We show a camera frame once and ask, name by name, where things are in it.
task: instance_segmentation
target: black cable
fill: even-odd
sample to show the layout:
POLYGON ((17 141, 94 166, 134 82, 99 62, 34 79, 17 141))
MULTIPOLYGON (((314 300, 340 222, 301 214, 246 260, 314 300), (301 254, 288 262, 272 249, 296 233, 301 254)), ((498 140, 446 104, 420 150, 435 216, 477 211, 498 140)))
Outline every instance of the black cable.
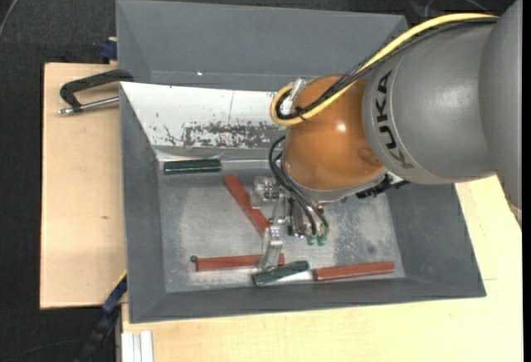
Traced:
POLYGON ((316 106, 322 104, 325 102, 329 97, 334 95, 335 93, 341 91, 344 87, 351 85, 353 82, 355 82, 357 79, 361 78, 362 76, 367 75, 370 71, 374 70, 377 66, 380 66, 383 62, 387 61, 391 56, 395 56, 397 53, 401 53, 405 51, 407 48, 416 45, 419 42, 422 42, 435 34, 441 33, 441 32, 447 32, 449 30, 460 28, 460 27, 477 27, 479 25, 483 24, 489 24, 492 22, 496 22, 497 18, 475 18, 472 20, 464 20, 457 23, 447 24, 442 27, 438 27, 436 29, 432 29, 428 32, 424 32, 422 34, 419 34, 418 36, 412 38, 409 42, 403 43, 400 47, 392 51, 390 54, 382 57, 378 61, 374 62, 371 66, 368 68, 363 69, 362 71, 359 71, 363 63, 358 63, 355 67, 351 68, 348 72, 343 74, 343 76, 333 83, 319 98, 317 98, 314 102, 311 102, 305 107, 295 107, 295 112, 291 112, 289 114, 282 114, 280 111, 280 107, 282 106, 282 103, 284 100, 288 97, 290 94, 289 92, 286 92, 284 95, 279 98, 275 111, 276 115, 281 120, 291 120, 296 117, 304 118, 304 114, 308 111, 312 110, 316 106))
POLYGON ((275 177, 279 180, 279 182, 288 190, 291 192, 291 195, 295 198, 297 203, 301 206, 301 208, 304 211, 304 214, 308 217, 309 222, 312 227, 312 234, 317 233, 317 226, 315 224, 315 220, 312 216, 312 213, 309 211, 309 208, 314 212, 314 214, 319 218, 321 223, 326 227, 326 233, 328 234, 329 231, 329 223, 326 220, 326 217, 321 212, 321 210, 309 199, 307 198, 302 191, 297 187, 297 185, 288 177, 287 174, 284 173, 282 168, 280 168, 276 162, 282 157, 282 151, 280 151, 280 154, 277 155, 275 159, 273 159, 273 153, 275 152, 275 148, 279 145, 280 142, 285 140, 285 136, 280 137, 271 147, 269 151, 269 165, 271 168, 271 171, 275 175, 275 177))

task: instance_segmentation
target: red stick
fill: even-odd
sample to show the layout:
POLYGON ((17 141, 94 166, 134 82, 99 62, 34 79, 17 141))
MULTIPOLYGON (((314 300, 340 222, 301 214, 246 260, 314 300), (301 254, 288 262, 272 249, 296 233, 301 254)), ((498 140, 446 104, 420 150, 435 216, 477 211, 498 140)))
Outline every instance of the red stick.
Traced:
POLYGON ((246 214, 247 218, 252 222, 256 231, 262 235, 262 233, 270 226, 266 219, 266 216, 262 214, 257 208, 251 206, 251 198, 247 194, 246 190, 241 186, 240 181, 235 174, 229 174, 223 179, 225 188, 231 193, 232 197, 236 200, 240 208, 246 214))
MULTIPOLYGON (((255 263, 258 261, 260 256, 260 254, 250 254, 247 256, 198 258, 196 260, 196 272, 219 271, 221 269, 238 269, 241 267, 255 267, 255 263)), ((284 254, 280 254, 279 265, 284 264, 284 254)))
POLYGON ((355 276, 377 275, 378 273, 394 272, 393 262, 362 263, 359 265, 322 267, 314 270, 315 281, 331 281, 334 279, 353 278, 355 276))

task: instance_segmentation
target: kuka logo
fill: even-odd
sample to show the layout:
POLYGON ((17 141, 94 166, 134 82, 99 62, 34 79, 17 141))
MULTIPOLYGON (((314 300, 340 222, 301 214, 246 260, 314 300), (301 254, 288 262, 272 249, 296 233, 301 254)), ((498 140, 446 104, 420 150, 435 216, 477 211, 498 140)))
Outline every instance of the kuka logo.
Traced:
POLYGON ((376 121, 378 123, 378 129, 380 130, 380 133, 383 135, 387 135, 389 139, 389 141, 385 144, 386 148, 389 149, 389 154, 394 159, 396 159, 398 163, 400 163, 403 169, 413 169, 415 166, 413 164, 409 164, 406 162, 406 157, 404 156, 400 148, 398 148, 397 141, 395 140, 394 134, 392 133, 392 129, 388 125, 389 117, 386 113, 387 81, 389 80, 390 75, 391 75, 391 71, 389 71, 378 82, 378 92, 383 94, 383 99, 380 101, 378 100, 378 96, 377 96, 375 100, 376 109, 378 111, 378 116, 376 117, 376 121))

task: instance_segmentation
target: yellow cable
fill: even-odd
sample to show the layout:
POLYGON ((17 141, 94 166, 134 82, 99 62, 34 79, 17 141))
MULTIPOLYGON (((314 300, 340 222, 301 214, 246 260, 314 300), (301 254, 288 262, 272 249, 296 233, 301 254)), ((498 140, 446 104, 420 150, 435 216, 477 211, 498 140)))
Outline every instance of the yellow cable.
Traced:
MULTIPOLYGON (((412 37, 414 37, 416 34, 424 32, 426 30, 429 30, 430 28, 440 26, 441 24, 446 24, 448 22, 458 22, 458 21, 467 21, 467 20, 473 20, 473 19, 479 19, 479 18, 493 18, 495 16, 493 15, 486 15, 486 14, 478 14, 478 13, 452 13, 450 15, 445 15, 442 17, 432 18, 431 20, 422 22, 413 28, 410 28, 403 34, 401 34, 399 37, 388 43, 383 49, 378 51, 374 56, 372 56, 363 66, 358 70, 358 72, 361 72, 365 70, 366 68, 369 68, 372 64, 375 62, 381 60, 385 56, 389 55, 391 52, 393 52, 395 49, 397 49, 400 45, 402 45, 404 42, 408 41, 412 37)), ((311 110, 304 113, 304 118, 310 119, 314 115, 318 114, 322 110, 324 110, 327 106, 332 104, 335 100, 337 100, 341 95, 343 95, 350 87, 354 84, 351 83, 348 86, 345 86, 343 89, 339 90, 337 93, 330 96, 327 100, 324 100, 321 104, 315 106, 311 110)), ((298 123, 302 122, 303 120, 300 117, 295 117, 294 119, 288 119, 288 120, 282 120, 276 115, 276 106, 279 102, 279 100, 287 93, 291 92, 293 89, 294 84, 289 83, 289 85, 284 86, 282 89, 280 89, 275 97, 273 98, 273 101, 271 102, 270 106, 270 116, 271 119, 278 125, 281 126, 291 126, 291 125, 297 125, 298 123)))

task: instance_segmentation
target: wooden table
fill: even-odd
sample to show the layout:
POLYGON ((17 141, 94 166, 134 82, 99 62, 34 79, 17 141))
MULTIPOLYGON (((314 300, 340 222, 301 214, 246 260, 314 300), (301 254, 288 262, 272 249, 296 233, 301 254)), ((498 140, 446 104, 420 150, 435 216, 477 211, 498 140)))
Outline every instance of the wooden table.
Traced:
MULTIPOLYGON (((43 309, 99 305, 124 269, 118 111, 56 114, 61 83, 112 68, 45 69, 43 309)), ((134 325, 123 304, 121 330, 151 330, 156 362, 523 360, 522 233, 496 178, 457 189, 485 298, 134 325)))

